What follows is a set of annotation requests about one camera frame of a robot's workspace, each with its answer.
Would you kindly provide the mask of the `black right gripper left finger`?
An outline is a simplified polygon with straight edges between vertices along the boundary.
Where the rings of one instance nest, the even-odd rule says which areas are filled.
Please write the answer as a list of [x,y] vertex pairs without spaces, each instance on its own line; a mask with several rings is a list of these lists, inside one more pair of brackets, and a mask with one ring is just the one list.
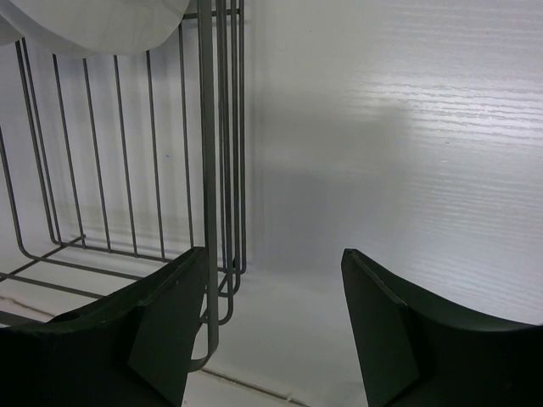
[[3,406],[179,406],[204,299],[204,248],[48,322],[1,330]]

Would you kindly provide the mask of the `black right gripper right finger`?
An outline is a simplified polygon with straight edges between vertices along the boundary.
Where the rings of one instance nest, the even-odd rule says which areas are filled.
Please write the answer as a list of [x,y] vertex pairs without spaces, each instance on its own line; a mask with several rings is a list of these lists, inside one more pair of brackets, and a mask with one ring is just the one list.
[[469,309],[353,248],[344,294],[370,406],[540,406],[542,327]]

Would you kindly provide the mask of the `green rimmed white plate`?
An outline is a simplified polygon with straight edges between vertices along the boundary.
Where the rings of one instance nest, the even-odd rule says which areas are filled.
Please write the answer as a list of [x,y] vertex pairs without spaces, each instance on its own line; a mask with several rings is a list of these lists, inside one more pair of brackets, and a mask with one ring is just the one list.
[[1,16],[23,37],[58,55],[133,55],[160,46],[189,1],[2,1]]

